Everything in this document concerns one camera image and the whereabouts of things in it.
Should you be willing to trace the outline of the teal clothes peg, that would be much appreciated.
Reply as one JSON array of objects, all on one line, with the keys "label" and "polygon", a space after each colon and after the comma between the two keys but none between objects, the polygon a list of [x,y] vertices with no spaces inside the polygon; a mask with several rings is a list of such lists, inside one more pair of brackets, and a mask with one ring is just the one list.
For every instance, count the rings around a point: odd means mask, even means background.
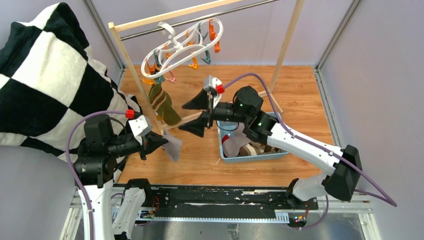
[{"label": "teal clothes peg", "polygon": [[204,53],[205,53],[205,56],[204,56],[204,57],[201,57],[200,59],[201,59],[201,60],[202,60],[205,64],[210,65],[210,64],[211,64],[211,62],[212,62],[212,60],[211,60],[211,55],[210,55],[209,50],[206,50]]}]

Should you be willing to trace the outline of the light blue plastic basket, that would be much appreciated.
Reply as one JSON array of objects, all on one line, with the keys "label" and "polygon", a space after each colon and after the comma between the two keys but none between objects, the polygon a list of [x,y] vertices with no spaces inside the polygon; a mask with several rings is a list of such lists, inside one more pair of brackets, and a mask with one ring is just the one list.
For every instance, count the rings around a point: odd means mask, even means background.
[{"label": "light blue plastic basket", "polygon": [[[225,154],[223,153],[222,143],[233,135],[233,131],[235,131],[239,127],[239,123],[217,121],[216,125],[217,125],[217,132],[218,132],[218,144],[219,144],[220,157],[225,164],[264,161],[264,160],[276,160],[276,159],[281,159],[288,154],[288,152],[284,150],[285,153],[264,154],[264,155],[257,155],[257,156],[226,157]],[[251,141],[249,144],[265,145],[265,144],[254,142],[254,141]]]}]

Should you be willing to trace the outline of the orange clothes peg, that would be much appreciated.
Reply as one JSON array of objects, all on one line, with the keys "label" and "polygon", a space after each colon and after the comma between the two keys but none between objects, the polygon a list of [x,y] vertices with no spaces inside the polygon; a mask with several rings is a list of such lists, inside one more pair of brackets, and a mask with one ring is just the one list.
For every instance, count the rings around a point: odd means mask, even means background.
[{"label": "orange clothes peg", "polygon": [[215,27],[214,27],[214,20],[213,19],[209,19],[208,20],[208,35],[209,35],[209,40],[213,41],[216,38],[216,32],[215,32]]},{"label": "orange clothes peg", "polygon": [[217,41],[217,42],[215,43],[215,45],[214,45],[214,52],[215,52],[215,53],[219,53],[219,52],[220,52],[220,50],[221,50],[220,42],[219,42],[219,41]]}]

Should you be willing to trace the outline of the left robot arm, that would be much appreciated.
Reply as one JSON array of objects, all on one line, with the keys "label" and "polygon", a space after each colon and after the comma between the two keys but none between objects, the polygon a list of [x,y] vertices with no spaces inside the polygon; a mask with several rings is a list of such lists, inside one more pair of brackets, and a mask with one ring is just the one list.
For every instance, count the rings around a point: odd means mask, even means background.
[{"label": "left robot arm", "polygon": [[86,240],[130,240],[141,207],[153,201],[151,184],[146,178],[131,179],[124,186],[123,199],[116,217],[112,216],[112,190],[117,159],[138,153],[142,160],[169,141],[152,131],[150,121],[139,112],[124,113],[130,132],[114,133],[113,111],[100,111],[83,118],[85,139],[80,143],[73,163],[75,183],[83,208]]}]

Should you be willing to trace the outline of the white round clip hanger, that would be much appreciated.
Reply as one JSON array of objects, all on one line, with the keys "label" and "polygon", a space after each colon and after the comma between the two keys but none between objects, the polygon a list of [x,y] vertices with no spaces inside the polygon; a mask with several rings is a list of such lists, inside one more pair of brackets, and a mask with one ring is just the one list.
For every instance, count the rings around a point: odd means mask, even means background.
[{"label": "white round clip hanger", "polygon": [[[209,38],[210,19],[213,19],[216,32],[213,41]],[[167,36],[167,41],[145,56],[140,70],[146,79],[162,79],[164,74],[192,61],[192,58],[201,59],[206,50],[209,50],[210,54],[215,52],[214,45],[217,41],[220,42],[224,33],[223,23],[217,17],[201,20],[179,34],[166,22],[160,21],[157,26]]]}]

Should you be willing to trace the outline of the green striped sock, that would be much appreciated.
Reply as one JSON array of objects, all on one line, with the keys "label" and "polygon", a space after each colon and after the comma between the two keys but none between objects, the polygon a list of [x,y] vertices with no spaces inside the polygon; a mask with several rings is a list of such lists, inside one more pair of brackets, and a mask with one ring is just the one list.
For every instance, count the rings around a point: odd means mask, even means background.
[{"label": "green striped sock", "polygon": [[148,98],[158,121],[163,121],[169,126],[175,126],[182,121],[180,115],[173,108],[171,97],[163,90],[161,84],[151,85]]}]

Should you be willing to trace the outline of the black white checkered blanket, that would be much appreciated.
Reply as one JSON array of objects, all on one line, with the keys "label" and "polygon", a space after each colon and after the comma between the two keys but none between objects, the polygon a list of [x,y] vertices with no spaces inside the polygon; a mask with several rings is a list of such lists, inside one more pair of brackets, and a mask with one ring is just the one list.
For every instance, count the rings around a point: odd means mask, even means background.
[{"label": "black white checkered blanket", "polygon": [[93,58],[91,45],[70,6],[46,7],[32,21],[14,21],[0,51],[0,143],[77,160],[86,137],[81,119],[110,111],[113,132],[130,129],[124,112],[141,112]]}]

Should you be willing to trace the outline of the pink clothes peg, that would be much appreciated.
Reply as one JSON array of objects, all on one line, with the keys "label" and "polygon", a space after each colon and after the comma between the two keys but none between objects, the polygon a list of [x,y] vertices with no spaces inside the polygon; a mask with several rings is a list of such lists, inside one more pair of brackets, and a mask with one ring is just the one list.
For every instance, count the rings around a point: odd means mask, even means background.
[{"label": "pink clothes peg", "polygon": [[169,71],[168,73],[169,73],[169,76],[166,77],[165,79],[172,84],[176,84],[177,81],[176,81],[176,77],[175,77],[175,74],[173,73],[173,71]]}]

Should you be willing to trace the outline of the grey sock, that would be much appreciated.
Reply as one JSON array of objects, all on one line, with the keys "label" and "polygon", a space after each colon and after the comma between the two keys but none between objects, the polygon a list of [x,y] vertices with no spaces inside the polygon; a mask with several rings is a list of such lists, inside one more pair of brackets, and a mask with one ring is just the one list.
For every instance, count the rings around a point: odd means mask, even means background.
[{"label": "grey sock", "polygon": [[168,143],[162,146],[164,152],[170,160],[178,162],[181,156],[183,141],[172,135],[168,130],[164,130],[163,138],[168,141]]},{"label": "grey sock", "polygon": [[243,132],[244,129],[245,125],[240,123],[238,128],[233,131],[232,136],[222,143],[222,150],[226,157],[237,157],[240,153],[240,148],[251,142]]}]

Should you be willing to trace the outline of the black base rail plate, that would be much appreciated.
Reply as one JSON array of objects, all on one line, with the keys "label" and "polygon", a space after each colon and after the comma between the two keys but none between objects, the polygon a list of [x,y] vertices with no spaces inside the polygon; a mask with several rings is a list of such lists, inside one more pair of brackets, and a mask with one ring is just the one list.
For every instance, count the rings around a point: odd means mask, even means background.
[{"label": "black base rail plate", "polygon": [[319,208],[316,198],[291,206],[284,187],[154,184],[146,196],[138,221],[286,223]]}]

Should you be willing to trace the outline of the wooden clothes rack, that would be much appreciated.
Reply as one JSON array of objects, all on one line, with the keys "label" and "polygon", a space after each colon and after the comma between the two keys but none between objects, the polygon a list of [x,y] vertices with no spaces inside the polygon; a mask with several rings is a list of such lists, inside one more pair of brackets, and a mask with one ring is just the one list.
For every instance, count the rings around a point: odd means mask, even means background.
[{"label": "wooden clothes rack", "polygon": [[[234,4],[233,0],[216,0],[118,25],[114,22],[108,23],[119,52],[145,99],[149,97],[142,83],[175,83],[175,68],[187,64],[191,69],[197,70],[199,60],[207,65],[211,64],[211,52],[220,52],[220,41],[224,34],[224,26],[219,16],[267,5],[270,1],[262,0],[174,24],[167,23],[170,19],[231,4]],[[157,32],[166,36],[166,41],[146,54],[140,66],[142,76],[139,76],[123,42]]]}]

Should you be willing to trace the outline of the yellow clothes peg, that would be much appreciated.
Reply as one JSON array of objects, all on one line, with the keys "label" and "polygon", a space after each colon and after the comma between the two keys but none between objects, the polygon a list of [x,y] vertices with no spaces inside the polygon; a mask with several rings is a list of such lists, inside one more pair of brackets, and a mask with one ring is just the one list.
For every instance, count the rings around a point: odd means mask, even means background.
[{"label": "yellow clothes peg", "polygon": [[193,70],[198,70],[199,69],[199,65],[198,65],[198,61],[195,57],[193,57],[192,59],[192,63],[188,64],[188,66],[193,69]]}]

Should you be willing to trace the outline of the brown striped sock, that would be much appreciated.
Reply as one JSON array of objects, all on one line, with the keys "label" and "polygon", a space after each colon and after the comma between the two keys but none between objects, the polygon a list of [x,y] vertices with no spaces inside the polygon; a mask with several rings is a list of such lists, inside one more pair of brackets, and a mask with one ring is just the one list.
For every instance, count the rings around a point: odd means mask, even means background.
[{"label": "brown striped sock", "polygon": [[269,154],[282,154],[286,151],[272,147],[269,145],[254,145],[254,144],[246,144],[242,146],[239,150],[238,157],[253,157],[253,156],[259,156],[259,155],[269,155]]}]

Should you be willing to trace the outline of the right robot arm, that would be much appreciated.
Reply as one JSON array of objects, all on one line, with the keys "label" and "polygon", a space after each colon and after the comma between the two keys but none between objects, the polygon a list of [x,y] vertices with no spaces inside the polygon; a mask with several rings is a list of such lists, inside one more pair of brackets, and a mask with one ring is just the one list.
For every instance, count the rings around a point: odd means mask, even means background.
[{"label": "right robot arm", "polygon": [[254,142],[292,153],[321,169],[313,177],[291,181],[285,192],[286,204],[298,209],[315,197],[330,195],[341,201],[350,201],[356,190],[362,168],[359,151],[352,145],[345,148],[327,145],[314,138],[281,125],[278,115],[261,110],[263,98],[251,86],[240,88],[232,102],[217,102],[223,92],[201,90],[182,109],[200,110],[201,115],[180,125],[180,130],[203,137],[205,128],[214,121],[242,123],[243,133]]}]

